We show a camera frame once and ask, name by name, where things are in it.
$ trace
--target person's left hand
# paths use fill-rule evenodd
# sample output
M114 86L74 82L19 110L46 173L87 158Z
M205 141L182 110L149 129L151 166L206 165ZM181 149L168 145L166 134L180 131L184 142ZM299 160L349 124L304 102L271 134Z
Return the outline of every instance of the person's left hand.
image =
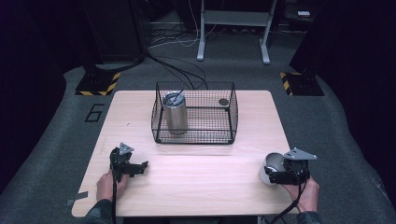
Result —
M128 183L128 175L123 175L121 182L117 183L117 199L122 195ZM107 174L102 175L96 183L97 192L96 200L99 202L103 199L113 200L113 174L109 170Z

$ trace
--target stainless steel tumbler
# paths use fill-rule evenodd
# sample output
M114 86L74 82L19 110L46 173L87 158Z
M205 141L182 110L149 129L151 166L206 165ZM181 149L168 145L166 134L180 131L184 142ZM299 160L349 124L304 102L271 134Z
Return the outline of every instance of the stainless steel tumbler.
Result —
M163 109L166 124L172 134L183 134L187 131L186 98L180 91L168 92L163 97Z

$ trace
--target human hand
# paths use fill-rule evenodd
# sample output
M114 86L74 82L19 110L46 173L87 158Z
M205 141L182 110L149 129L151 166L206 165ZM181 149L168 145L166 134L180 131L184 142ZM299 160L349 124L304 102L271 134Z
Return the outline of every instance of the human hand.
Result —
M291 199L294 201L299 194L299 187L296 185L282 185L289 193ZM318 210L318 194L319 184L311 177L305 183L305 189L297 203L297 209L300 212L317 212Z
M128 183L128 175L123 175L121 182L117 183L117 199L122 195ZM96 200L99 202L102 199L113 201L113 174L109 170L107 174L102 175L96 183Z

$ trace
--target person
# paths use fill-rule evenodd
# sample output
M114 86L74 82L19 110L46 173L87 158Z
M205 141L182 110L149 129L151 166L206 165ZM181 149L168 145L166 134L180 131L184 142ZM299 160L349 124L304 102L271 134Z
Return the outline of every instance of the person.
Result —
M124 192L128 175L121 178L117 185L117 197L119 198ZM282 185L294 201L299 194L299 186ZM113 199L113 174L111 170L102 175L96 183L96 205L84 217L86 224L110 224L111 223L111 202ZM318 193L319 184L314 178L309 178L305 183L304 192L297 203L297 209L300 212L297 215L298 224L320 224L321 218L318 213Z

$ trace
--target sleeve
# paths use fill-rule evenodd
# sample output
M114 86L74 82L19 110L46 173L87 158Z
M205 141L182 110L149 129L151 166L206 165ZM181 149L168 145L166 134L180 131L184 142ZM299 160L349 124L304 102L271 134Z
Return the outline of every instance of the sleeve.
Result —
M111 201L103 199L84 217L85 224L111 224Z
M297 215L298 224L322 224L319 213L303 212Z

